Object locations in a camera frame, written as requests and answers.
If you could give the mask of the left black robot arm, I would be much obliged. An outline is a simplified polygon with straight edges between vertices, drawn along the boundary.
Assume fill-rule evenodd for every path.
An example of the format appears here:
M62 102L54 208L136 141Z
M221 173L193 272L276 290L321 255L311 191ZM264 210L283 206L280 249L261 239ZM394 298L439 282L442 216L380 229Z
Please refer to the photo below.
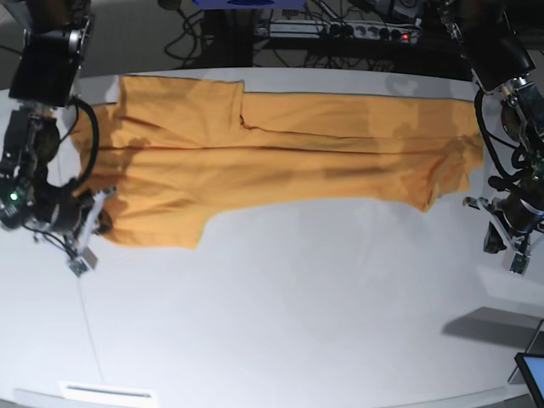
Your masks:
M535 64L507 19L509 1L439 1L437 11L445 29L469 63L479 86L474 109L497 174L488 184L504 198L467 197L464 205L489 219L484 252L503 252L505 269L524 275L532 251L543 239L543 97L530 80ZM501 99L501 124L515 142L511 155L514 172L501 163L485 124L487 95Z

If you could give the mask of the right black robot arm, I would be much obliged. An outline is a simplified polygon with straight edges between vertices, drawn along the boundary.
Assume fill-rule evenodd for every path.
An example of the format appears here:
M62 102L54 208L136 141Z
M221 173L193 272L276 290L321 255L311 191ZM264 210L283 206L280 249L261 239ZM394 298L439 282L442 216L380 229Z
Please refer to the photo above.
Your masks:
M99 153L99 123L94 109L74 92L91 37L94 16L89 1L4 1L23 27L20 62L8 96L19 106L10 114L1 155L1 226L23 228L36 240L59 246L75 276L98 262L88 243L112 222L103 206L116 192L111 185L83 188ZM48 165L64 137L54 111L73 107L91 125L91 149L81 174L66 184L48 181Z

